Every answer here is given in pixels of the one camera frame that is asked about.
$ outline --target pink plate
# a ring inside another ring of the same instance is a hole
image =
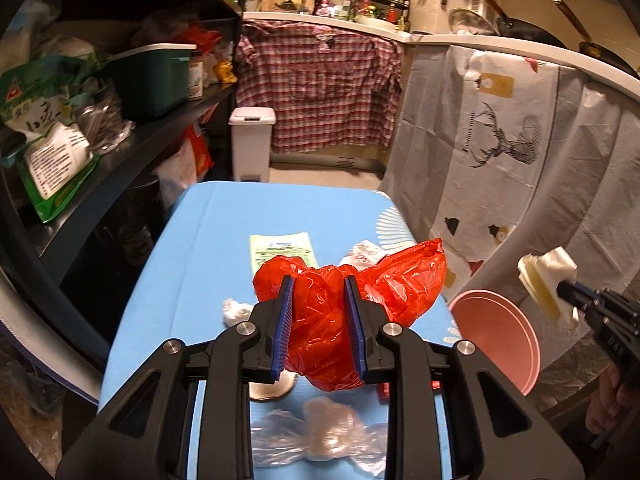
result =
[[[540,345],[520,309],[490,290],[463,292],[449,309],[462,337],[477,345],[527,395],[540,374]]]

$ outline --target metal screw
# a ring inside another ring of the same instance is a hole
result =
[[[382,327],[382,332],[387,335],[400,335],[402,333],[402,327],[398,323],[386,323]]]
[[[167,354],[178,353],[180,351],[180,348],[182,348],[182,343],[180,343],[180,341],[178,341],[177,339],[168,339],[162,345],[162,351]]]
[[[251,335],[255,332],[255,325],[251,321],[243,321],[236,326],[236,332],[240,335]]]
[[[462,355],[471,355],[476,351],[476,345],[474,345],[471,341],[463,340],[458,342],[458,344],[456,345],[456,349]]]

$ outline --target wooden handle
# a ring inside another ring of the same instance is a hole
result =
[[[509,17],[507,16],[507,13],[502,10],[502,7],[498,5],[498,2],[496,2],[495,0],[484,0],[484,1],[486,1],[489,4],[489,6],[493,10],[495,10],[495,12],[500,14],[500,17],[505,23],[509,21]]]
[[[558,6],[558,9],[562,11],[562,13],[566,16],[569,22],[574,26],[575,30],[578,31],[584,41],[587,43],[593,43],[591,41],[591,35],[587,32],[587,29],[584,28],[584,25],[578,19],[578,16],[574,14],[574,12],[569,8],[569,6],[564,2],[564,0],[551,0],[553,3]]]

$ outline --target white countertop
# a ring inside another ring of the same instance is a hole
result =
[[[516,56],[533,57],[541,61],[549,61],[562,66],[569,66],[582,70],[584,73],[603,82],[612,88],[640,102],[640,80],[612,67],[606,63],[584,56],[573,50],[558,48],[533,41],[514,40],[513,38],[501,38],[499,36],[457,36],[455,34],[427,34],[412,36],[407,32],[391,32],[377,27],[369,27],[359,23],[345,22],[334,18],[323,18],[309,14],[294,14],[292,12],[245,12],[243,17],[248,20],[284,20],[289,22],[315,23],[328,25],[329,27],[344,28],[354,32],[372,34],[397,41],[407,46],[419,46],[427,44],[460,45],[480,50],[503,52]]]
[[[246,20],[283,20],[288,22],[313,23],[314,25],[328,25],[329,27],[344,28],[353,32],[363,32],[385,38],[386,40],[407,43],[411,39],[408,32],[391,32],[383,28],[369,27],[355,22],[336,20],[335,18],[324,18],[322,16],[312,16],[311,14],[296,14],[295,12],[245,12],[242,17]]]

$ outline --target red checkered shirt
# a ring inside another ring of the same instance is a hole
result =
[[[248,20],[238,43],[238,106],[273,108],[275,153],[389,146],[402,49],[324,25]]]

